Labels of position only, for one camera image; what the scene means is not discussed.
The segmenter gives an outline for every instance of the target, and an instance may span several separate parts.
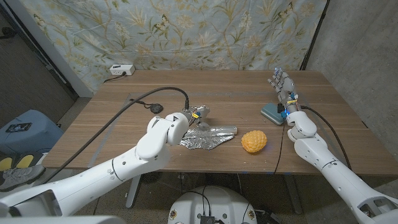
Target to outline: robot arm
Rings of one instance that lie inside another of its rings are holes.
[[[154,117],[137,146],[73,177],[32,187],[0,199],[8,216],[69,216],[123,182],[159,170],[170,159],[168,145],[176,145],[188,130],[188,119],[173,113]]]
[[[284,105],[287,124],[292,127],[287,134],[295,152],[322,173],[360,224],[396,222],[398,200],[372,189],[328,150],[315,124],[299,110],[299,96],[287,73],[275,70],[273,78],[268,82]]]

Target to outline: electrical outlet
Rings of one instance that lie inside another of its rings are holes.
[[[122,75],[123,72],[126,72],[126,75],[132,75],[136,68],[134,65],[112,65],[109,70],[112,75]]]

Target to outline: floral curtain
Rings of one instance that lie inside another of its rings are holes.
[[[326,0],[20,0],[94,93],[136,69],[298,70]]]

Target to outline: textured yellow ball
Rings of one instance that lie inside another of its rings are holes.
[[[260,151],[267,144],[267,136],[262,131],[251,131],[242,137],[242,146],[247,152]]]

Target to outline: aluminum foil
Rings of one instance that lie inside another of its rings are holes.
[[[237,133],[236,126],[210,127],[206,131],[192,128],[185,133],[180,145],[189,149],[214,149],[219,144],[232,139]]]

